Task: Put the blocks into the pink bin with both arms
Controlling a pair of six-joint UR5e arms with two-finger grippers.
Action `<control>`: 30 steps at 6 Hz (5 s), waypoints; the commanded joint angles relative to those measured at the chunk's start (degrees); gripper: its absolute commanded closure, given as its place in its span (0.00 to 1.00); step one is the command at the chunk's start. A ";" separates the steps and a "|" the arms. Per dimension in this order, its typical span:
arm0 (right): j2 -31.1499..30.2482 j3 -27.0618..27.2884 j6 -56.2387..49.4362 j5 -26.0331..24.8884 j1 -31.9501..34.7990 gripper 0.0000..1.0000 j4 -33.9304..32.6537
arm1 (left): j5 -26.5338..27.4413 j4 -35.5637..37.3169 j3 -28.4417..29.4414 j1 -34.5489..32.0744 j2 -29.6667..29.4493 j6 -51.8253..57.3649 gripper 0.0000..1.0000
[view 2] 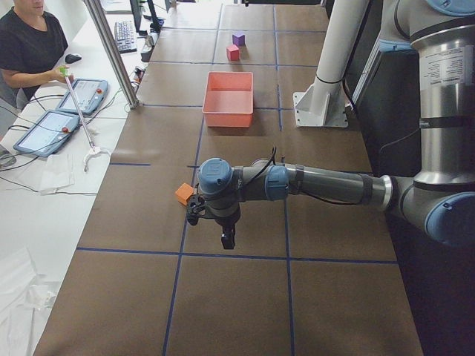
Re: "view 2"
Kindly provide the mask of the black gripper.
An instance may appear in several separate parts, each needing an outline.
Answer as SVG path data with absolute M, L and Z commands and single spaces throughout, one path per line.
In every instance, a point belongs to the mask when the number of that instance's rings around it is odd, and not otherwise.
M 222 206 L 224 199 L 205 200 L 202 194 L 193 194 L 186 206 L 186 219 L 190 225 L 198 224 L 199 219 L 214 220 L 223 226 L 222 246 L 225 250 L 235 248 L 235 223 L 240 219 L 240 206 L 232 202 Z

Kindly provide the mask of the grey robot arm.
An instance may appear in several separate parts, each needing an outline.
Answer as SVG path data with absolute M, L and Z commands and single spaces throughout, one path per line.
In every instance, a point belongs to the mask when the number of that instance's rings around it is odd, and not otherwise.
M 342 205 L 374 205 L 445 245 L 474 242 L 474 3 L 386 1 L 380 48 L 419 54 L 422 163 L 412 178 L 370 177 L 259 159 L 232 167 L 206 160 L 187 204 L 191 225 L 211 219 L 235 247 L 240 204 L 305 194 Z

